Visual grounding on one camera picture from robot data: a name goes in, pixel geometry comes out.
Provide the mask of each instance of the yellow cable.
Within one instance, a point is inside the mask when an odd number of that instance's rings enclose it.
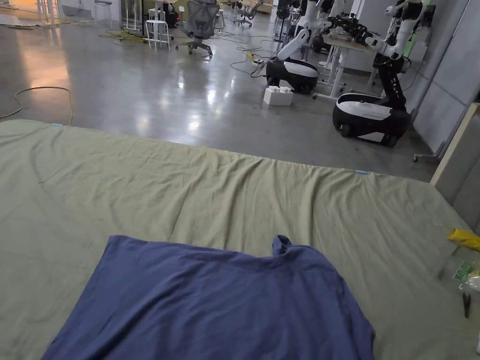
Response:
[[[17,102],[20,104],[20,108],[19,108],[18,110],[15,110],[14,112],[12,112],[12,113],[10,113],[10,114],[0,116],[0,119],[3,119],[3,118],[6,118],[6,117],[9,117],[9,116],[12,116],[12,115],[16,114],[17,112],[19,112],[20,110],[23,109],[22,103],[20,102],[20,100],[19,100],[18,97],[17,97],[18,94],[21,94],[21,93],[23,93],[23,92],[25,92],[25,91],[36,90],[36,89],[59,89],[59,90],[68,91],[68,101],[70,102],[70,109],[71,109],[70,120],[69,120],[69,122],[68,122],[68,126],[72,126],[72,120],[73,120],[72,93],[70,92],[69,89],[67,89],[67,88],[65,88],[65,87],[61,87],[61,86],[36,86],[36,87],[29,87],[29,88],[27,88],[27,89],[20,90],[19,92],[17,92],[17,93],[15,94],[15,100],[17,100]]]
[[[131,42],[134,42],[134,43],[143,43],[144,42],[144,39],[142,37],[132,35],[130,33],[127,33],[124,30],[121,30],[119,33],[113,33],[112,31],[115,31],[115,30],[107,30],[107,35],[99,35],[99,37],[112,39],[114,45],[124,46],[124,47],[132,47],[134,45],[122,45],[121,44],[122,41],[131,41]]]

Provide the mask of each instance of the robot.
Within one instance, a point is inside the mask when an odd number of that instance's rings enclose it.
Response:
[[[323,13],[320,5],[322,0],[307,0],[305,15],[299,19],[297,35],[288,42],[265,66],[267,84],[278,86],[280,80],[287,81],[295,92],[309,94],[317,85],[318,70],[306,61],[291,59],[290,56],[300,49],[317,30],[324,31],[333,27],[331,20],[336,22],[336,16],[342,13],[345,0],[335,0],[330,17],[317,19]]]
[[[434,5],[425,6],[421,0],[398,0],[385,14],[392,17],[385,39],[371,33],[355,17],[341,13],[345,0],[336,0],[328,18],[316,20],[318,4],[310,1],[299,25],[297,36],[286,44],[276,58],[269,60],[265,75],[268,85],[278,85],[286,80],[297,92],[309,93],[317,83],[317,69],[305,61],[290,56],[305,44],[310,36],[320,30],[320,36],[335,29],[348,35],[351,41],[369,46],[377,52],[373,66],[378,69],[386,96],[383,98],[357,93],[343,94],[333,111],[333,124],[345,137],[358,137],[394,147],[411,124],[406,112],[398,74],[406,72],[403,52],[410,37],[420,25],[431,26]]]
[[[434,5],[425,6],[421,0],[399,0],[385,11],[392,21],[384,40],[358,22],[339,24],[354,41],[376,50],[373,67],[378,69],[386,95],[383,98],[357,93],[340,96],[333,111],[333,125],[342,136],[394,147],[405,134],[412,118],[406,111],[397,75],[408,69],[405,66],[408,59],[403,56],[408,40],[420,25],[432,25],[434,11]]]

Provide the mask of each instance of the wheel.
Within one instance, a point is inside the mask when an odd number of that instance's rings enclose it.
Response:
[[[309,86],[305,86],[302,90],[301,93],[304,95],[308,95],[312,91],[312,88]]]
[[[388,138],[387,147],[395,147],[397,141],[398,139],[395,136],[390,136]]]
[[[343,137],[347,137],[350,135],[350,125],[342,125],[342,130],[340,130],[340,134],[342,134]]]

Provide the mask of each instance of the yellow object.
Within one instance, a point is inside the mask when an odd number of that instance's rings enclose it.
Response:
[[[468,231],[454,229],[447,239],[458,245],[480,252],[480,237]]]
[[[23,93],[25,91],[37,90],[37,89],[59,89],[59,90],[65,90],[65,91],[68,92],[68,101],[70,102],[70,110],[71,110],[70,120],[68,121],[68,126],[72,126],[72,120],[73,120],[72,93],[70,92],[69,89],[67,89],[65,87],[61,87],[61,86],[36,86],[36,87],[29,87],[27,89],[20,90],[19,92],[17,92],[15,94],[15,100],[17,100],[17,102],[20,104],[20,107],[17,110],[15,110],[14,112],[11,112],[10,114],[1,115],[0,119],[6,118],[8,116],[12,116],[12,115],[16,114],[17,112],[19,112],[20,110],[23,109],[23,105],[17,97],[18,94]]]

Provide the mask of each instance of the caster wheel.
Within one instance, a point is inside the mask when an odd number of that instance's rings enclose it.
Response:
[[[387,147],[395,147],[397,141],[398,139],[396,137],[394,136],[389,137],[387,142]]]
[[[350,135],[350,125],[343,125],[342,129],[340,130],[340,134],[343,137],[347,137]]]

